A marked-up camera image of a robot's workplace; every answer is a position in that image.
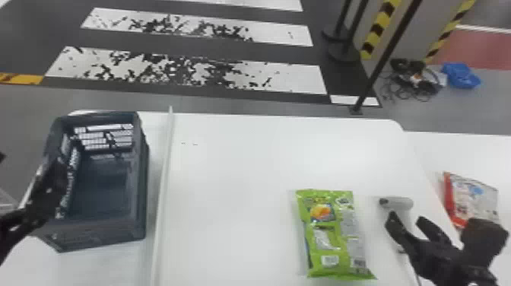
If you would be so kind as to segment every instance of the red floor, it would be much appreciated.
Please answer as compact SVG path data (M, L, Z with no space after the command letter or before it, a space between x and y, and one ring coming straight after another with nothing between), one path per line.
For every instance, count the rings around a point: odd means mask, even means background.
M455 30L433 64L464 62L472 68L511 70L511 34Z

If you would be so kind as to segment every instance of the blue plastic bag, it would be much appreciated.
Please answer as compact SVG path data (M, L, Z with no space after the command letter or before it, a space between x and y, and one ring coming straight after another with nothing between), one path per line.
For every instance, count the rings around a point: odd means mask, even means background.
M449 83L457 88L474 88L481 84L481 79L462 62L446 62L442 71L447 74Z

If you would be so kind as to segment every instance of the robotic arm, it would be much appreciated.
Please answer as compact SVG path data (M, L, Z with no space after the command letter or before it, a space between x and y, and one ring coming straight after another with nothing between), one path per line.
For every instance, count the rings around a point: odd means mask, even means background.
M491 221L472 218L463 230L462 250L433 222L419 217L417 227L428 240L411 234L391 211L385 228L408 254L415 272L437 286L497 286L488 270L504 247L509 233Z
M66 194L67 167L60 158L45 158L30 184L23 208L0 217L0 265L22 239L55 216Z

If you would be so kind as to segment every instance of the red snack bag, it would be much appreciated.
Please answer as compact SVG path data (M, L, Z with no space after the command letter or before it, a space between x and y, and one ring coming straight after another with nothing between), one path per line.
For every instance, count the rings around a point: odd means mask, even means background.
M499 224L498 190L479 181L453 173L443 173L446 186L445 207L451 221L463 229L469 218L480 218Z

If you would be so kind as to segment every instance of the tangled wires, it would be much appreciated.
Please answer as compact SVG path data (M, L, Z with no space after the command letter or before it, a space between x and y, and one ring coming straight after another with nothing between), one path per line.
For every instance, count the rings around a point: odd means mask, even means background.
M384 80L379 95L384 100L395 102L395 98L407 100L414 98L422 102L430 101L440 90L438 76L420 61L391 59L392 71L383 72Z
M436 84L440 85L440 80L434 72L428 68L425 68L423 72L431 74L433 78L435 78ZM380 76L380 78L382 78L385 82L379 89L379 95L384 100L395 102L395 98L400 100L414 98L415 100L427 102L431 100L432 96L438 93L438 89L429 81L422 81L423 84L419 83L416 86L409 79L406 79L413 75L403 75L396 71L387 71L384 73L385 75Z

